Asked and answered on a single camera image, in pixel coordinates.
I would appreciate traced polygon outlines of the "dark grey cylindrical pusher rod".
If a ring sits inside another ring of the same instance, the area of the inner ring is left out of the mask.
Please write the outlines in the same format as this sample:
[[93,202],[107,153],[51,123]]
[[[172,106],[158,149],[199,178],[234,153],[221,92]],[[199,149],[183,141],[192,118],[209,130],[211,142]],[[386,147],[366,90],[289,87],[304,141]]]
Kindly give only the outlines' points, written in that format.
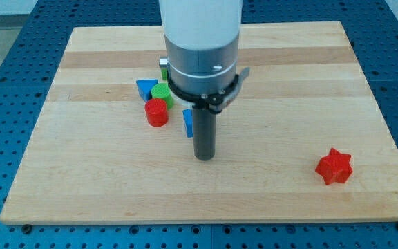
[[216,116],[205,109],[193,109],[193,149],[197,159],[207,161],[215,155]]

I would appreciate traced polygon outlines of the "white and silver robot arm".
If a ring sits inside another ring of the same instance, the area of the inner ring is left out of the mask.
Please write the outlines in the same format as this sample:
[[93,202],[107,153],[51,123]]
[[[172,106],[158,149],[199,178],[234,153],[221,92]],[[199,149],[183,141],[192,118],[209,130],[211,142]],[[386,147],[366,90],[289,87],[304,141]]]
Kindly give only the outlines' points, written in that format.
[[249,69],[236,71],[242,1],[160,0],[171,92],[192,108],[193,149],[215,155],[216,116],[239,94]]

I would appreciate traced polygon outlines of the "black clamp ring mount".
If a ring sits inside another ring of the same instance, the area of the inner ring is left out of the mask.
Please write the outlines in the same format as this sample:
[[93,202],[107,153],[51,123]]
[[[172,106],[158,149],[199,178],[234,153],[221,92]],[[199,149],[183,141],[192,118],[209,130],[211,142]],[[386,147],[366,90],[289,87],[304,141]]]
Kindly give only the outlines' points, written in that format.
[[243,81],[249,76],[250,68],[244,68],[240,74],[236,74],[231,84],[225,89],[218,90],[216,93],[204,93],[200,95],[187,93],[177,87],[167,73],[168,86],[177,98],[180,98],[194,109],[205,109],[211,114],[219,114],[224,108],[230,105],[240,93]]

